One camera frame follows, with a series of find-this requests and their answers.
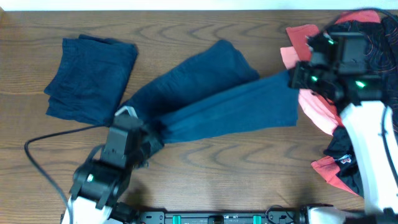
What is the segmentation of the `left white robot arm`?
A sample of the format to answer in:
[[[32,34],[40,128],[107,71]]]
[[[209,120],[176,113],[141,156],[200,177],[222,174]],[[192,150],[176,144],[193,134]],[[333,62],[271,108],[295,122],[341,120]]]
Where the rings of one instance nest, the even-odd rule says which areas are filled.
[[[158,132],[144,124],[109,128],[106,143],[75,171],[63,223],[105,223],[129,187],[134,169],[164,147]]]

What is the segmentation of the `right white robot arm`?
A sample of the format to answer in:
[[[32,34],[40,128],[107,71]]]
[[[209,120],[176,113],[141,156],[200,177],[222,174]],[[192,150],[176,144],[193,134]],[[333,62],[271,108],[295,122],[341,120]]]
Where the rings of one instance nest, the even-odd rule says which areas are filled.
[[[369,73],[339,74],[297,62],[290,71],[289,86],[310,89],[335,105],[353,145],[365,212],[397,213],[397,142],[383,78]]]

